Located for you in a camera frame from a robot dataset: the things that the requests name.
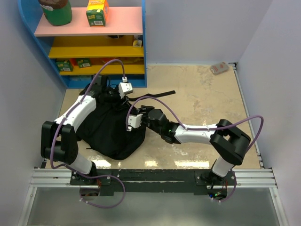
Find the black student backpack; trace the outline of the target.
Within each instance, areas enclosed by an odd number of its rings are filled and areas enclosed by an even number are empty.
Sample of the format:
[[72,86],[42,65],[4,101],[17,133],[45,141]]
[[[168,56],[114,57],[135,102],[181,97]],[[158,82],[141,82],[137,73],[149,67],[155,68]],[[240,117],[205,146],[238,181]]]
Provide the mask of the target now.
[[82,122],[76,132],[93,150],[114,160],[124,160],[144,142],[146,127],[126,130],[128,108],[101,108],[101,98],[96,109]]

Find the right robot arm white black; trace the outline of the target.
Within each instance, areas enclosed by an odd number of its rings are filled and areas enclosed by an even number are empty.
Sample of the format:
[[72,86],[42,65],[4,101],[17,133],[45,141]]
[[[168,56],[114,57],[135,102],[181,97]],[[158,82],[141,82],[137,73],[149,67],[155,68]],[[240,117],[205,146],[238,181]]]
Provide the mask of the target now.
[[128,130],[146,126],[169,144],[200,143],[214,147],[219,158],[203,179],[212,185],[220,185],[226,180],[230,169],[241,165],[248,151],[251,138],[225,119],[206,126],[181,125],[172,122],[160,109],[144,106],[127,119]]

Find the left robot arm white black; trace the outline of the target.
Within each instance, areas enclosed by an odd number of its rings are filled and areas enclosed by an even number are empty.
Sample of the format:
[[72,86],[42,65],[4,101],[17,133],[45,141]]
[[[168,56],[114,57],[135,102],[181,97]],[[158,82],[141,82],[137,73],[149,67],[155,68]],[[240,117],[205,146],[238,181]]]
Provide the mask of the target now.
[[76,132],[82,122],[96,109],[99,99],[108,91],[108,79],[98,75],[82,90],[75,103],[59,118],[46,121],[41,128],[40,154],[50,160],[53,169],[61,166],[81,173],[81,180],[87,185],[97,181],[93,163],[79,153]]

